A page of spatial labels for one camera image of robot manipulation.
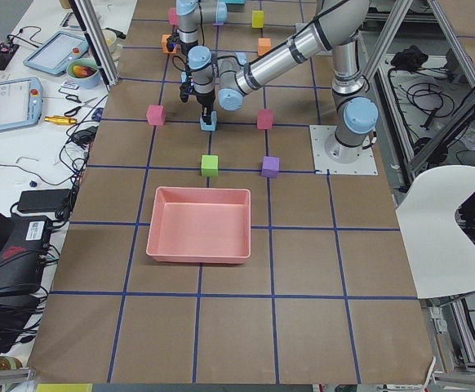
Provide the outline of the orange block table side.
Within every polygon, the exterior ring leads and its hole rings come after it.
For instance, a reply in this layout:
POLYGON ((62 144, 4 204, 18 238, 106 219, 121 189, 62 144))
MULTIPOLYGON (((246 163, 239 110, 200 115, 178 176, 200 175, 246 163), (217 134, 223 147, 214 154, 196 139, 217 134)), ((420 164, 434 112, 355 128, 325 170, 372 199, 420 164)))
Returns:
POLYGON ((180 47, 180 46, 177 46, 176 47, 176 53, 169 53, 166 49, 166 39, 170 36, 170 34, 163 34, 162 35, 162 40, 161 40, 161 44, 162 44, 162 51, 165 53, 165 54, 176 54, 177 53, 177 49, 180 47))

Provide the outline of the pink block table side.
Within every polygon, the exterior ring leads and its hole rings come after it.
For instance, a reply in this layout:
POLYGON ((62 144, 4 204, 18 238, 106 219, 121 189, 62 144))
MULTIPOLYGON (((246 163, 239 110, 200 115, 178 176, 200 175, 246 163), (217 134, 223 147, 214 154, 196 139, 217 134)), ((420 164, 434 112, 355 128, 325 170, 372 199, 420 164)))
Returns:
POLYGON ((149 125, 162 126, 166 121, 166 110, 162 105, 149 105, 146 118, 149 125))

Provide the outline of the pink block robot side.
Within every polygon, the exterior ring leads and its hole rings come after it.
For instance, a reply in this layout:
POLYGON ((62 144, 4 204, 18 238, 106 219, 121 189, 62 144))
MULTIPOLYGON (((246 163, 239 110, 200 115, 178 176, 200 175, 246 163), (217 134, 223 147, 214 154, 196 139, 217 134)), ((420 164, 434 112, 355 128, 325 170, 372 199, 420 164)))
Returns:
POLYGON ((273 120, 271 109, 260 109, 256 117, 256 127, 260 130, 270 130, 273 127, 273 120))

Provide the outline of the white bowl with lemon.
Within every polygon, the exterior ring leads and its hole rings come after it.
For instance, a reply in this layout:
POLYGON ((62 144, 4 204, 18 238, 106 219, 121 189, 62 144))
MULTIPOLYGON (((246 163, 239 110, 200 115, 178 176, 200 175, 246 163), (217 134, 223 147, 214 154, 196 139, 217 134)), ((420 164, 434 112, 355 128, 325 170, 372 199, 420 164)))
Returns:
POLYGON ((103 29, 102 34, 104 36, 104 41, 109 49, 109 53, 114 56, 114 53, 118 49, 118 37, 115 32, 110 29, 103 29))

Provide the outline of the orange block robot side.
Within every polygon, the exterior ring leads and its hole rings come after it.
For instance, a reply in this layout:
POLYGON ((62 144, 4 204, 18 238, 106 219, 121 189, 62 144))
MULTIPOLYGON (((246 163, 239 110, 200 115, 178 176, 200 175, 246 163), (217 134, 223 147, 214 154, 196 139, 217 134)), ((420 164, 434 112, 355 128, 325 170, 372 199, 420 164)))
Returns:
POLYGON ((257 40, 257 55, 263 56, 272 49, 272 41, 270 38, 258 38, 257 40))

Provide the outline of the yellow foam block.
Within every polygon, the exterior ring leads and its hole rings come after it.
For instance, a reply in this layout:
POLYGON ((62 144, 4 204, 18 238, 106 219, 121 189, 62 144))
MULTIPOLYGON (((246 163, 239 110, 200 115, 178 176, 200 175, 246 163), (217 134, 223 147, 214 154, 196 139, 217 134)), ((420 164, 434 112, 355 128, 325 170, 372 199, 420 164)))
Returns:
POLYGON ((251 27, 253 29, 262 29, 264 27, 264 12, 254 10, 251 14, 251 27))

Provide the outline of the near purple foam block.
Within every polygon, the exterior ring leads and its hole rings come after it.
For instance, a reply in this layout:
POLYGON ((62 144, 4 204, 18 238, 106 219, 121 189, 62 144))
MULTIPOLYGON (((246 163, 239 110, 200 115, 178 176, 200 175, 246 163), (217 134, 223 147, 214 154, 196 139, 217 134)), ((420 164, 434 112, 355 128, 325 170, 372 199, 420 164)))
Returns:
POLYGON ((265 178, 276 179, 280 171, 280 158, 264 156, 260 175, 265 178))

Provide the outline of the pink plastic tray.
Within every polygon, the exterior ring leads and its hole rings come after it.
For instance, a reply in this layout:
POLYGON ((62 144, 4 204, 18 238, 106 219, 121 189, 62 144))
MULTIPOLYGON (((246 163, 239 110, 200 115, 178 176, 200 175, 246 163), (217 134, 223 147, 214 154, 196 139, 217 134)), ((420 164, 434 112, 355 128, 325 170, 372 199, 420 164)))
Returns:
POLYGON ((251 256, 251 191, 158 187, 146 254, 159 262, 245 263, 251 256))

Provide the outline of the black scissors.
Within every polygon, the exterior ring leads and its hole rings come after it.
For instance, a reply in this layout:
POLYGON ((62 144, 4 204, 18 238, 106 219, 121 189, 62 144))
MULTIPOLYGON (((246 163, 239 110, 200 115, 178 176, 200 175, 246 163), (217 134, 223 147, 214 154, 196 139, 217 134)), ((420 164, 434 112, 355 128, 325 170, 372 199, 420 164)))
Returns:
POLYGON ((64 116, 66 118, 73 118, 78 114, 78 112, 81 109, 86 108, 86 107, 91 107, 90 103, 92 103, 95 100, 95 97, 93 97, 89 100, 85 100, 85 101, 79 100, 77 96, 69 96, 69 99, 72 102, 77 103, 77 105, 75 107, 73 107, 72 109, 67 110, 66 112, 64 112, 64 116))

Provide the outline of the far teach pendant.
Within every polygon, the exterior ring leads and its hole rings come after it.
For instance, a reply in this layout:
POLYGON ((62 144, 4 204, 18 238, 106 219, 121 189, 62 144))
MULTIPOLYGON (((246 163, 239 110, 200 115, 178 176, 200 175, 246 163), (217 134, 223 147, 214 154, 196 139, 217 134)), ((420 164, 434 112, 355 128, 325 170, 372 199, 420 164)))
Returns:
POLYGON ((27 56, 23 64, 50 75, 61 75, 71 62, 84 56, 88 49, 89 44, 84 37, 58 31, 27 56))

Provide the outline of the brass cylinder tool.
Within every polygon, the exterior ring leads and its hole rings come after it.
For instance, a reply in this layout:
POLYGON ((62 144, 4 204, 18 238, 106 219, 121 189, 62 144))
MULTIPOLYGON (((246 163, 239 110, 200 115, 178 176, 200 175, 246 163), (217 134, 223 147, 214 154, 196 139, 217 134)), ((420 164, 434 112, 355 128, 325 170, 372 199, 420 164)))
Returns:
POLYGON ((78 123, 76 118, 70 118, 65 116, 45 116, 44 121, 62 126, 71 126, 78 123))

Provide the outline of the near teach pendant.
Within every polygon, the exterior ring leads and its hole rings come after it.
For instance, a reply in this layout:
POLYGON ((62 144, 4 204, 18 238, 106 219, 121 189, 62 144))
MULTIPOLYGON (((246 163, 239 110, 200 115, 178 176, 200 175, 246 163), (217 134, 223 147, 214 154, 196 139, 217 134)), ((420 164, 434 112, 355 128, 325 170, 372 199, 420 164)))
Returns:
POLYGON ((42 102, 42 84, 36 77, 0 82, 0 132, 36 125, 42 102))

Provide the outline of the black power adapter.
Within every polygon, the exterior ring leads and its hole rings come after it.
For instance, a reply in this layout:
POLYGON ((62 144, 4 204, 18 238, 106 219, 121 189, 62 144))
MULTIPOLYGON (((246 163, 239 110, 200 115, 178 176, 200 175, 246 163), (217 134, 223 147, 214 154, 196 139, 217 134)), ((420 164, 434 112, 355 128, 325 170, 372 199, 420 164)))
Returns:
POLYGON ((20 195, 17 210, 22 213, 56 212, 70 195, 70 189, 27 190, 20 195))

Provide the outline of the black electronics box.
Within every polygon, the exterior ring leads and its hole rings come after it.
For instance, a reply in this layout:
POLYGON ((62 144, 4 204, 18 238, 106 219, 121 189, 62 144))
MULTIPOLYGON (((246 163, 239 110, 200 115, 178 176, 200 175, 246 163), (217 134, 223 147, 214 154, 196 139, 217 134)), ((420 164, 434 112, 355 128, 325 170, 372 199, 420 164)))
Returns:
POLYGON ((47 216, 0 219, 0 297, 40 289, 42 257, 49 251, 52 229, 47 216))

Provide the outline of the aluminium frame post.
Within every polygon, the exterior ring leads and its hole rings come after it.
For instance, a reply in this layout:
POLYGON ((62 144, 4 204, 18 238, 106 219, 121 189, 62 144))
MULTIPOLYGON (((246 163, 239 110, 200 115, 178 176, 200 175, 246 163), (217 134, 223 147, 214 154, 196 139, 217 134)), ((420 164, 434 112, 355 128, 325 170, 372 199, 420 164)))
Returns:
POLYGON ((118 83, 119 75, 92 1, 69 0, 69 4, 90 46, 91 55, 99 68, 104 85, 109 90, 118 83))

